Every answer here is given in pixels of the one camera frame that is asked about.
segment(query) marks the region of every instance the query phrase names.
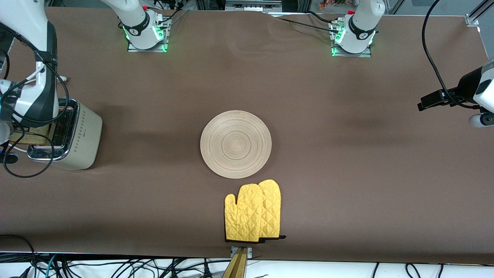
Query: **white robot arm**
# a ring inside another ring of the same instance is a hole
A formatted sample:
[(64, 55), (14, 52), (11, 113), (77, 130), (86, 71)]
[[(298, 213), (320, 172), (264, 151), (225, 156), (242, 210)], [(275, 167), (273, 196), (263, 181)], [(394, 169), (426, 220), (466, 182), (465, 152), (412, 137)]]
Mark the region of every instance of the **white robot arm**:
[(419, 111), (435, 106), (449, 105), (451, 107), (459, 103), (469, 102), (479, 109), (480, 113), (470, 117), (468, 122), (476, 128), (494, 126), (494, 60), (489, 61), (483, 67), (465, 74), (458, 86), (444, 90), (437, 90), (420, 99)]
[(335, 42), (348, 53), (361, 53), (371, 43), (377, 24), (386, 10), (382, 0), (361, 0), (354, 14), (347, 14), (338, 20), (343, 21), (343, 30)]
[(27, 127), (48, 124), (58, 114), (56, 93), (57, 37), (55, 28), (47, 20), (42, 2), (32, 0), (0, 0), (0, 27), (22, 36), (22, 42), (35, 52), (35, 71), (26, 80), (36, 79), (34, 85), (20, 85), (0, 80), (1, 108), (0, 143), (8, 140), (12, 130), (6, 130), (13, 112), (14, 118)]
[[(145, 10), (138, 0), (102, 0), (121, 20), (127, 38), (139, 49), (154, 47), (163, 40), (157, 33), (157, 14)], [(57, 36), (44, 12), (44, 0), (0, 0), (0, 28), (14, 34), (35, 53), (36, 66), (25, 81), (33, 85), (0, 80), (0, 144), (13, 133), (13, 116), (22, 126), (47, 125), (58, 114)]]

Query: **mounting plate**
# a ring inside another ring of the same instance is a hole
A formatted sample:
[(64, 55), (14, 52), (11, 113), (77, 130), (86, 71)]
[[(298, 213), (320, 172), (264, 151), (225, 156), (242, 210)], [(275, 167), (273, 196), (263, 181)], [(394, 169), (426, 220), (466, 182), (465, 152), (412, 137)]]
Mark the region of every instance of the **mounting plate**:
[[(230, 249), (230, 258), (233, 258), (233, 255), (235, 255), (235, 252), (237, 249), (239, 249), (241, 246), (232, 246)], [(252, 259), (252, 247), (247, 247), (247, 258)]]
[(360, 52), (360, 53), (349, 53), (343, 50), (343, 48), (336, 43), (336, 40), (340, 38), (340, 36), (343, 35), (343, 32), (345, 31), (344, 29), (344, 24), (343, 24), (343, 17), (338, 18), (337, 20), (334, 20), (331, 23), (328, 23), (329, 29), (330, 30), (337, 30), (338, 33), (333, 33), (329, 32), (329, 37), (331, 39), (331, 55), (332, 56), (342, 56), (342, 57), (365, 57), (365, 58), (370, 58), (371, 57), (371, 47), (367, 46), (366, 50)]
[(170, 38), (171, 22), (172, 19), (167, 20), (165, 23), (162, 23), (160, 26), (160, 27), (165, 27), (163, 30), (156, 30), (156, 32), (160, 37), (163, 36), (163, 39), (159, 43), (157, 43), (154, 47), (149, 49), (138, 49), (134, 45), (132, 45), (129, 41), (127, 51), (128, 52), (167, 52), (168, 41)]

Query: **quilted fabric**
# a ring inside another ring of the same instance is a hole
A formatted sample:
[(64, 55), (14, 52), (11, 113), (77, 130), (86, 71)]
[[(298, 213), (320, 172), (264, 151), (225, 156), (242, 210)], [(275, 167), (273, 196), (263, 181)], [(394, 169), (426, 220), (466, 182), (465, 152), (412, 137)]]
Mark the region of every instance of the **quilted fabric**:
[(264, 195), (259, 237), (278, 238), (280, 236), (281, 193), (274, 180), (259, 183)]
[(240, 187), (237, 203), (235, 196), (225, 197), (226, 239), (258, 242), (264, 195), (256, 184)]

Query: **white floor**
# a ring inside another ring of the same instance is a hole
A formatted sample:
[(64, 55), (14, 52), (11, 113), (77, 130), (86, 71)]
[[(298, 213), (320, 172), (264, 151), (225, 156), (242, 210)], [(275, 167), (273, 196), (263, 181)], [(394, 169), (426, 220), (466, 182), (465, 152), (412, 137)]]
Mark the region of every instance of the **white floor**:
[[(211, 262), (221, 259), (210, 259)], [(125, 262), (125, 261), (84, 261), (88, 264), (101, 264), (107, 262)], [(203, 259), (188, 259), (177, 268), (184, 268), (193, 264), (202, 263)], [(228, 263), (209, 263), (210, 271), (214, 273), (222, 272), (228, 266)], [(160, 267), (167, 267), (170, 260), (156, 260)], [(106, 266), (75, 266), (72, 269), (82, 278), (109, 278), (119, 267), (119, 264)], [(436, 278), (439, 273), (439, 265), (415, 264), (421, 278)], [(0, 278), (18, 277), (25, 269), (29, 267), (28, 263), (0, 263)], [(371, 278), (375, 263), (337, 263), (337, 262), (299, 262), (299, 261), (258, 261), (249, 260), (247, 266), (246, 278)], [(203, 267), (197, 267), (199, 271), (187, 271), (180, 273), (180, 278), (197, 278), (201, 277), (200, 271)], [(409, 267), (413, 278), (418, 278), (413, 269)], [(123, 273), (120, 278), (129, 277), (131, 268)], [(28, 278), (34, 275), (31, 269)], [(155, 272), (140, 269), (135, 273), (135, 278), (152, 278), (159, 275)], [(375, 278), (408, 278), (405, 272), (405, 264), (381, 263), (377, 269)], [(489, 266), (459, 266), (445, 265), (441, 278), (494, 278), (494, 267)]]

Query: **wooden plate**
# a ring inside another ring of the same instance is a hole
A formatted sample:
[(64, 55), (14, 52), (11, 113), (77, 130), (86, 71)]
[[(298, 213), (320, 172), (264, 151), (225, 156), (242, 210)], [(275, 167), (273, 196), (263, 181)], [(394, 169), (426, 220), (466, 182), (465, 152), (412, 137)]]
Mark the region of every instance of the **wooden plate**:
[(271, 153), (271, 134), (261, 119), (239, 110), (214, 117), (201, 135), (201, 154), (218, 175), (241, 179), (259, 171)]

